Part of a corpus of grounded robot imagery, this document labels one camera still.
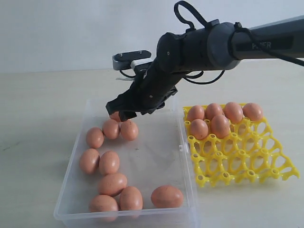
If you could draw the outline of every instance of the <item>table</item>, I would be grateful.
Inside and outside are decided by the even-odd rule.
[[[113,70],[0,75],[1,227],[64,227],[53,210],[86,100],[124,92],[130,81],[118,78],[123,77]],[[285,154],[304,173],[304,68],[279,60],[248,61],[214,84],[182,81],[177,89],[181,105],[259,103]],[[203,225],[304,227],[303,189],[296,177],[244,189],[198,189]],[[206,209],[208,194],[217,201]],[[240,207],[235,199],[248,204]]]

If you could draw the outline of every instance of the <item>clear plastic container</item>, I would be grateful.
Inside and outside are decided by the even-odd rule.
[[[136,186],[142,193],[144,206],[141,211],[90,213],[88,204],[98,194],[97,184],[101,175],[87,176],[81,172],[78,161],[87,145],[86,132],[94,126],[102,127],[108,119],[105,110],[110,99],[88,100],[81,130],[77,136],[66,175],[57,200],[54,217],[68,228],[117,228],[117,227],[200,227],[197,216],[197,189],[193,166],[183,124],[183,110],[177,97],[169,99],[165,108],[152,115],[139,115],[134,119],[139,127],[138,139],[126,142],[122,138],[106,140],[99,149],[102,154],[114,150],[120,156],[119,172],[128,178],[129,186]],[[156,209],[151,193],[161,185],[170,184],[184,194],[182,207]],[[116,217],[106,222],[106,217]]]

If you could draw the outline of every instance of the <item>black robotic arm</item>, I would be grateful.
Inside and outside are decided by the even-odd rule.
[[[195,29],[185,20],[178,6],[187,8],[204,26]],[[165,101],[177,93],[175,85],[182,79],[206,85],[218,80],[225,72],[235,68],[243,59],[279,58],[304,66],[297,59],[304,57],[304,16],[266,24],[256,28],[243,28],[239,22],[207,22],[189,3],[174,5],[177,18],[189,25],[184,34],[167,32],[157,44],[156,58],[148,51],[121,53],[113,56],[113,69],[133,69],[135,76],[130,88],[107,103],[109,114],[119,112],[122,121],[136,117],[136,113],[152,114],[163,108]],[[194,82],[204,71],[222,70],[210,82]],[[190,72],[201,71],[197,76]]]

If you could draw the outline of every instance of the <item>egg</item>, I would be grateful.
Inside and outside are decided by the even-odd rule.
[[[119,169],[119,156],[114,151],[105,152],[99,160],[99,171],[102,175],[116,173]]]
[[[178,188],[163,185],[152,192],[151,201],[157,208],[178,208],[183,204],[184,196]]]
[[[230,133],[229,120],[224,115],[216,115],[210,123],[211,132],[219,139],[225,138]]]
[[[223,115],[223,109],[219,104],[211,103],[207,106],[205,113],[206,119],[211,121],[214,116]]]
[[[108,139],[117,139],[119,132],[119,124],[116,120],[109,119],[104,122],[103,133]]]
[[[86,133],[85,141],[89,147],[97,149],[104,143],[104,139],[104,134],[101,129],[93,127]]]
[[[142,210],[143,197],[141,192],[133,186],[126,187],[119,197],[121,210]]]
[[[79,167],[86,174],[94,174],[98,168],[99,152],[95,149],[86,150],[79,159]]]
[[[119,117],[119,112],[114,112],[113,114],[110,115],[110,118],[116,120],[117,122],[121,122]]]
[[[112,173],[104,176],[98,183],[100,195],[117,196],[127,187],[127,177],[122,173]]]
[[[190,124],[190,134],[197,140],[203,140],[208,136],[208,125],[201,119],[193,120]]]
[[[90,212],[106,212],[106,211],[118,211],[119,205],[117,201],[107,195],[98,195],[95,196],[89,203],[89,211]],[[117,217],[108,217],[103,218],[107,222],[112,222]]]
[[[136,123],[131,120],[122,122],[122,125],[120,126],[120,134],[128,141],[135,140],[138,136],[138,127]]]
[[[258,122],[263,119],[263,109],[255,103],[247,103],[243,107],[244,116],[248,117],[253,122]]]
[[[243,119],[243,109],[236,102],[228,102],[224,107],[224,115],[233,123],[238,124]]]
[[[195,119],[203,120],[204,118],[205,118],[205,111],[202,106],[195,105],[188,111],[187,120],[190,122]]]

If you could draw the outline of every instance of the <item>egg tray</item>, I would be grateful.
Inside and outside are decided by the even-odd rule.
[[[235,183],[243,180],[259,180],[263,183],[267,178],[282,177],[284,181],[292,175],[300,178],[298,169],[283,154],[281,143],[273,137],[265,117],[259,122],[252,122],[246,117],[238,124],[230,122],[230,134],[223,139],[210,132],[210,120],[205,120],[209,135],[203,140],[197,140],[190,135],[190,121],[186,120],[190,109],[191,106],[183,108],[184,124],[196,183],[200,187],[204,187],[206,182],[215,187],[219,181],[229,185],[232,180]]]

